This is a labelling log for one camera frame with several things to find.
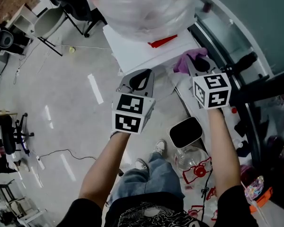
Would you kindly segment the person's left forearm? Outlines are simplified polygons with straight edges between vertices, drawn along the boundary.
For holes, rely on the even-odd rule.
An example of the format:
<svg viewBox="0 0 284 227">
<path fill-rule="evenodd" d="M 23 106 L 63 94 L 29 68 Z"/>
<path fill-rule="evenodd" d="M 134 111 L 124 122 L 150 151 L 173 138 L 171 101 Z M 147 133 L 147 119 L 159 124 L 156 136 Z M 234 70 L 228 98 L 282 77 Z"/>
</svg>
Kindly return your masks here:
<svg viewBox="0 0 284 227">
<path fill-rule="evenodd" d="M 103 209 L 114 186 L 119 167 L 130 138 L 129 133 L 117 132 L 84 177 L 80 199 L 88 199 Z"/>
</svg>

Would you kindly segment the person's leg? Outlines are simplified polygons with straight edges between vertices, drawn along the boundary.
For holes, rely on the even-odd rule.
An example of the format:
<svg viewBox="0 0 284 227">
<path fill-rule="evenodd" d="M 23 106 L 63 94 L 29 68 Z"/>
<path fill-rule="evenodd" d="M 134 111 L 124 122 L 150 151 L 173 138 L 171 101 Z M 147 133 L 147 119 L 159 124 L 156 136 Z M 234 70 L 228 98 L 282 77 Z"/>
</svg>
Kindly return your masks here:
<svg viewBox="0 0 284 227">
<path fill-rule="evenodd" d="M 180 200 L 184 199 L 180 180 L 169 163 L 160 153 L 151 154 L 149 162 L 149 180 L 145 184 L 144 193 L 168 192 Z"/>
<path fill-rule="evenodd" d="M 128 170 L 113 187 L 108 204 L 111 205 L 120 198 L 145 194 L 149 179 L 150 174 L 147 168 Z"/>
</svg>

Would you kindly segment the purple cloth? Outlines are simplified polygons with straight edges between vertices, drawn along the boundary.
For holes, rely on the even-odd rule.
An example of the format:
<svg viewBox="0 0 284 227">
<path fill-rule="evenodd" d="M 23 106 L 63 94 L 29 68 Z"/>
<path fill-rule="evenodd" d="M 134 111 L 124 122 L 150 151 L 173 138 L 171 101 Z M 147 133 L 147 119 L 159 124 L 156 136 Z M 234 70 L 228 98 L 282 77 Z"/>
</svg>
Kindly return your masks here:
<svg viewBox="0 0 284 227">
<path fill-rule="evenodd" d="M 183 73 L 183 74 L 190 74 L 188 70 L 188 65 L 186 62 L 186 57 L 190 56 L 192 59 L 196 59 L 198 55 L 206 56 L 208 54 L 208 50 L 206 48 L 198 48 L 198 49 L 191 49 L 185 51 L 177 61 L 176 65 L 173 68 L 174 73 Z"/>
</svg>

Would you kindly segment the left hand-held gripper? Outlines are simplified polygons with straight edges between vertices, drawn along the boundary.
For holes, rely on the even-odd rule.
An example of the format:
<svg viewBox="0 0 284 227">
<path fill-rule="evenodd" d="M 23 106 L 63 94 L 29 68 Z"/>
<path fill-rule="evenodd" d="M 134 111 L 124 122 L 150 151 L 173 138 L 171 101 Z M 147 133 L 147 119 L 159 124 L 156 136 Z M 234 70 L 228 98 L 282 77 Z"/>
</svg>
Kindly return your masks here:
<svg viewBox="0 0 284 227">
<path fill-rule="evenodd" d="M 112 103 L 112 129 L 141 134 L 151 117 L 156 100 L 153 98 L 154 72 L 136 70 L 125 75 Z"/>
</svg>

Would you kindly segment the person's left sneaker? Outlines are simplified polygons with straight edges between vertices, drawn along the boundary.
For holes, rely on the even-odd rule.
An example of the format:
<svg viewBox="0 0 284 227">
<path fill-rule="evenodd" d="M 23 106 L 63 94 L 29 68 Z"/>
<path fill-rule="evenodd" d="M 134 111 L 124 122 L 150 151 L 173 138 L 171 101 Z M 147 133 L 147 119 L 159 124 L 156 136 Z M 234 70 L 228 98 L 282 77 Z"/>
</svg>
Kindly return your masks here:
<svg viewBox="0 0 284 227">
<path fill-rule="evenodd" d="M 136 159 L 135 161 L 135 168 L 139 169 L 139 170 L 147 170 L 149 171 L 149 167 L 147 165 L 147 163 L 145 163 L 145 161 L 141 158 Z"/>
</svg>

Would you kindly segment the person's black printed shirt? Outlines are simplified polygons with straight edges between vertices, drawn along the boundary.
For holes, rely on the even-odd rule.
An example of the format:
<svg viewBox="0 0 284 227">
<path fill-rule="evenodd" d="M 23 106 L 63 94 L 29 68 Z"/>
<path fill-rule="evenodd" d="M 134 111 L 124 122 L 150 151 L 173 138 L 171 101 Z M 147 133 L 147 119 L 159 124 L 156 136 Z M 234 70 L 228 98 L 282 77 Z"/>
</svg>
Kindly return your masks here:
<svg viewBox="0 0 284 227">
<path fill-rule="evenodd" d="M 75 200 L 57 227 L 209 227 L 184 212 L 183 201 L 168 192 L 120 198 L 110 206 L 105 221 L 91 200 Z M 214 227 L 258 227 L 242 186 L 234 186 L 218 199 Z"/>
</svg>

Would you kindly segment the white water dispenser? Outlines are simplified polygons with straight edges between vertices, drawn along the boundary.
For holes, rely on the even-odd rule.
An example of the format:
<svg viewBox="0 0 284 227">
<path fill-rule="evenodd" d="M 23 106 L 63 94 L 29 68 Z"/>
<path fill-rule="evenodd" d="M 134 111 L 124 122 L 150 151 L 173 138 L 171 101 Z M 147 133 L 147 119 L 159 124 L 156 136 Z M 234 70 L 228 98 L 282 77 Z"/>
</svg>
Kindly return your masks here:
<svg viewBox="0 0 284 227">
<path fill-rule="evenodd" d="M 182 53 L 200 47 L 188 30 L 179 33 L 175 39 L 158 48 L 152 48 L 147 43 L 126 39 L 109 25 L 103 27 L 103 32 L 124 74 L 141 69 L 151 69 L 158 65 L 172 66 Z"/>
</svg>

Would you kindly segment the metal rack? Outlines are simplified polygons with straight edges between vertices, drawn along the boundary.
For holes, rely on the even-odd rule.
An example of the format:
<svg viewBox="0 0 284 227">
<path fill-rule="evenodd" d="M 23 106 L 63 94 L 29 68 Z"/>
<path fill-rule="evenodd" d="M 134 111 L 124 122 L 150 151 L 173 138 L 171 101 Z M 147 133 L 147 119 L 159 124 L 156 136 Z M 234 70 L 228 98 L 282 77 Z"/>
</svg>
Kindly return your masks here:
<svg viewBox="0 0 284 227">
<path fill-rule="evenodd" d="M 14 180 L 0 183 L 0 226 L 2 227 L 53 227 L 47 219 L 47 210 L 40 210 L 24 196 L 13 194 Z"/>
</svg>

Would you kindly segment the black swivel chair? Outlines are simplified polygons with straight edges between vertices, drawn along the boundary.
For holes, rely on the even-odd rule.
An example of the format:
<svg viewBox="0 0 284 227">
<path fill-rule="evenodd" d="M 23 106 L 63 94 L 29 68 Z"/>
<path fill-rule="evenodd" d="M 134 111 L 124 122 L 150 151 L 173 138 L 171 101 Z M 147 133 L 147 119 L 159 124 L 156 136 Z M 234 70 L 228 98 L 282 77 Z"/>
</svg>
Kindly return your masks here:
<svg viewBox="0 0 284 227">
<path fill-rule="evenodd" d="M 13 119 L 10 114 L 0 115 L 0 147 L 4 147 L 7 155 L 12 155 L 19 149 L 16 149 L 16 145 L 21 145 L 24 153 L 30 156 L 30 150 L 27 146 L 27 140 L 34 137 L 33 132 L 29 132 L 27 127 L 24 127 L 24 120 L 28 117 L 27 113 L 24 113 L 21 120 Z"/>
</svg>

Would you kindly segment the person's right leg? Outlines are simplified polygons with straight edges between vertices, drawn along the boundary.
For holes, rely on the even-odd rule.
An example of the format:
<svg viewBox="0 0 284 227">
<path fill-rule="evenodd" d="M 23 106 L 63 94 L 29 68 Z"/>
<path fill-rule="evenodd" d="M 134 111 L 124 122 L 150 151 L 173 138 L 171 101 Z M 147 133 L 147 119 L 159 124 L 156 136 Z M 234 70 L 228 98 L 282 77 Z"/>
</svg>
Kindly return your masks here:
<svg viewBox="0 0 284 227">
<path fill-rule="evenodd" d="M 168 192 L 180 200 L 184 199 L 180 180 L 169 163 L 160 153 L 151 154 L 149 162 L 149 180 L 145 184 L 144 193 Z"/>
</svg>

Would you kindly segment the person's left leg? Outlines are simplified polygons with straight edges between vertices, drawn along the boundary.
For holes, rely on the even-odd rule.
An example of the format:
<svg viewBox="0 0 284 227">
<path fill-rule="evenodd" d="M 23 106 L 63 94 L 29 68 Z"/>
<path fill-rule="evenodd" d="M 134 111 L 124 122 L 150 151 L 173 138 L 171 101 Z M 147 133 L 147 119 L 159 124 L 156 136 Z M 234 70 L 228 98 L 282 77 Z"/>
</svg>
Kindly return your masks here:
<svg viewBox="0 0 284 227">
<path fill-rule="evenodd" d="M 150 174 L 147 168 L 128 170 L 113 187 L 108 204 L 111 205 L 120 198 L 145 194 L 149 179 Z"/>
</svg>

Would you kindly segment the black mesh office chair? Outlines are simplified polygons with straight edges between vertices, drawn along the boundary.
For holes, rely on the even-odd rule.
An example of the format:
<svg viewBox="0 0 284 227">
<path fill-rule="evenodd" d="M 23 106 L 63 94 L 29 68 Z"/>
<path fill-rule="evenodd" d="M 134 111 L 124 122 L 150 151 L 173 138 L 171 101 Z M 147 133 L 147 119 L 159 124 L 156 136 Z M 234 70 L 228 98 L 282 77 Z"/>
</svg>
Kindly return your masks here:
<svg viewBox="0 0 284 227">
<path fill-rule="evenodd" d="M 78 21 L 87 21 L 90 23 L 85 32 L 80 33 L 85 37 L 89 37 L 89 31 L 97 22 L 101 21 L 104 25 L 107 22 L 98 8 L 91 9 L 88 0 L 50 0 L 50 2 L 58 7 L 61 7 L 67 18 L 72 15 Z"/>
</svg>

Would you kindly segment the person's right forearm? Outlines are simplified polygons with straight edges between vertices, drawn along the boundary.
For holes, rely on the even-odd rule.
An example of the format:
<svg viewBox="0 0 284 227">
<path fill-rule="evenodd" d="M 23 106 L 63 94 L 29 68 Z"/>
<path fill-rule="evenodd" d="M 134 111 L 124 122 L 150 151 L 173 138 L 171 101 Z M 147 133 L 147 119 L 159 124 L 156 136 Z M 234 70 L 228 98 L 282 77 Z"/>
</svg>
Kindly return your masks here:
<svg viewBox="0 0 284 227">
<path fill-rule="evenodd" d="M 240 162 L 223 114 L 208 110 L 211 134 L 211 158 L 217 197 L 231 187 L 241 185 Z"/>
</svg>

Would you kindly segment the large frosted board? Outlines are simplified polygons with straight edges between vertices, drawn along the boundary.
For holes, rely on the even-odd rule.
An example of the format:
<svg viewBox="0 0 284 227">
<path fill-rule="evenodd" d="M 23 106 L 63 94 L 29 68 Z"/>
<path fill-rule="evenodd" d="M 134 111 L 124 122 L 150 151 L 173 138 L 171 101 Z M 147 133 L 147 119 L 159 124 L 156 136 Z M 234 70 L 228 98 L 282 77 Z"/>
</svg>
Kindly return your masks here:
<svg viewBox="0 0 284 227">
<path fill-rule="evenodd" d="M 284 0 L 211 0 L 241 29 L 265 67 L 284 72 Z"/>
</svg>

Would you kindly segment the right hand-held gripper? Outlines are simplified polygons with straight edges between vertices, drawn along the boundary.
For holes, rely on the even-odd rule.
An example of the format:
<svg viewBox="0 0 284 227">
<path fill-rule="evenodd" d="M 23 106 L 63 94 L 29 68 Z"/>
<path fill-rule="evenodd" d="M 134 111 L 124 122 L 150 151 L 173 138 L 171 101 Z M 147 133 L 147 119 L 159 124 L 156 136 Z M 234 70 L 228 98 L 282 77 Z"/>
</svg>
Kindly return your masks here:
<svg viewBox="0 0 284 227">
<path fill-rule="evenodd" d="M 226 73 L 221 73 L 212 59 L 204 56 L 203 60 L 209 64 L 208 75 L 198 76 L 193 58 L 186 55 L 187 69 L 193 82 L 193 95 L 206 110 L 225 107 L 229 104 L 231 95 L 228 76 Z"/>
</svg>

